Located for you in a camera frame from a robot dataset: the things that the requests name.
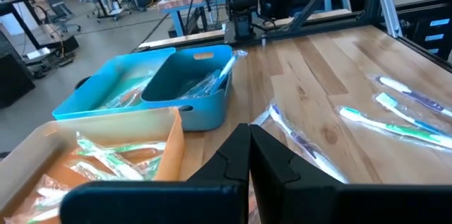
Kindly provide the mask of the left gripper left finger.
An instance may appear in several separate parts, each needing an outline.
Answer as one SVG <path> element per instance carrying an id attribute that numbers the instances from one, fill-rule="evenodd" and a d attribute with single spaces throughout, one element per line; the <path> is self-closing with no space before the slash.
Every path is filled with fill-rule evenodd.
<path id="1" fill-rule="evenodd" d="M 250 129 L 238 124 L 213 156 L 189 181 L 249 181 Z"/>

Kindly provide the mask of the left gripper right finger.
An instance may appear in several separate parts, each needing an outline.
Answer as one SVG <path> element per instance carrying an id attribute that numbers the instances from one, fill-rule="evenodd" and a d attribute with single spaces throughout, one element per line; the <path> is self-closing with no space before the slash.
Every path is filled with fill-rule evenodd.
<path id="1" fill-rule="evenodd" d="M 301 182 L 302 184 L 347 184 L 315 167 L 290 150 L 258 125 L 250 127 L 253 138 L 251 172 L 259 172 L 265 178 L 279 184 Z"/>

